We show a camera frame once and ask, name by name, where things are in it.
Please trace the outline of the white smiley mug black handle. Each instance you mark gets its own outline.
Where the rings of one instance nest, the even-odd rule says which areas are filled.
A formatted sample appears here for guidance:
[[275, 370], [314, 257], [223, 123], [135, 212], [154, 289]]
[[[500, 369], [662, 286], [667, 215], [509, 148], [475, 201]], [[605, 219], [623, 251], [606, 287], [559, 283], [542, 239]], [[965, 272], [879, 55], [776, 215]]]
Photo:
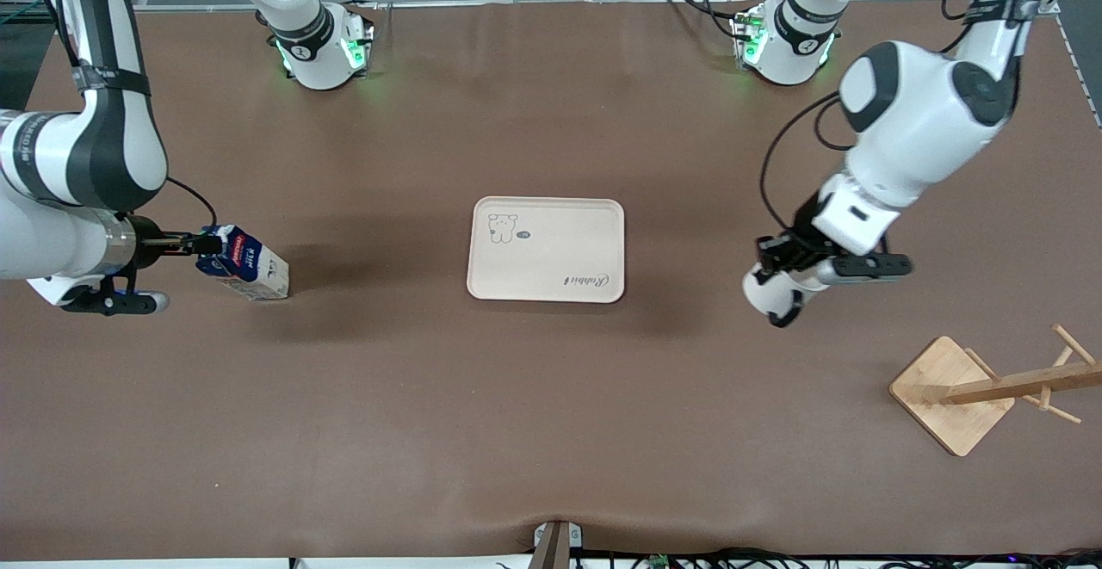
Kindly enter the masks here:
[[791, 325], [811, 299], [830, 288], [813, 270], [767, 275], [761, 264], [754, 264], [741, 286], [750, 305], [780, 329]]

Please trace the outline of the blue white milk carton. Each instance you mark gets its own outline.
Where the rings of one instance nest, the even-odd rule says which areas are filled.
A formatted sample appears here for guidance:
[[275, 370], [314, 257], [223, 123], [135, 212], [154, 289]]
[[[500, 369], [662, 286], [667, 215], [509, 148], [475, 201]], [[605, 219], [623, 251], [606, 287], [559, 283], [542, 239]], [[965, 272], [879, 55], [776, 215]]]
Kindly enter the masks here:
[[290, 267], [263, 243], [236, 225], [208, 226], [226, 241], [223, 254], [198, 256], [196, 268], [251, 301], [284, 300]]

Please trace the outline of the cream rectangular tray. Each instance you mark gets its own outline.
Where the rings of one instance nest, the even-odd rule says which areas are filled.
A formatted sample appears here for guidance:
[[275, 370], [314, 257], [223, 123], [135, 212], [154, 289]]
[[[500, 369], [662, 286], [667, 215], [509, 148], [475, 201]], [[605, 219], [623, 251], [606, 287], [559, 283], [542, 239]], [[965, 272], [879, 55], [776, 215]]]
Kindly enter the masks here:
[[480, 300], [611, 305], [625, 248], [618, 201], [487, 196], [473, 210], [466, 288]]

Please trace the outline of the wooden mug rack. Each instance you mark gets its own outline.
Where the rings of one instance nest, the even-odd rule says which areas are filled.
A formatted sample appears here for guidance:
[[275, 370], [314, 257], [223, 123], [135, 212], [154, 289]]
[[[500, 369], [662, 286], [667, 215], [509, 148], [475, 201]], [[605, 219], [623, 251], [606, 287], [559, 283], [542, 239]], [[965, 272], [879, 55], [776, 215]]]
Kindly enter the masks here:
[[1047, 368], [1000, 375], [974, 348], [941, 335], [889, 385], [890, 396], [949, 455], [964, 458], [1018, 402], [1071, 425], [1081, 419], [1052, 404], [1055, 393], [1102, 387], [1102, 355], [1061, 325], [1062, 350]]

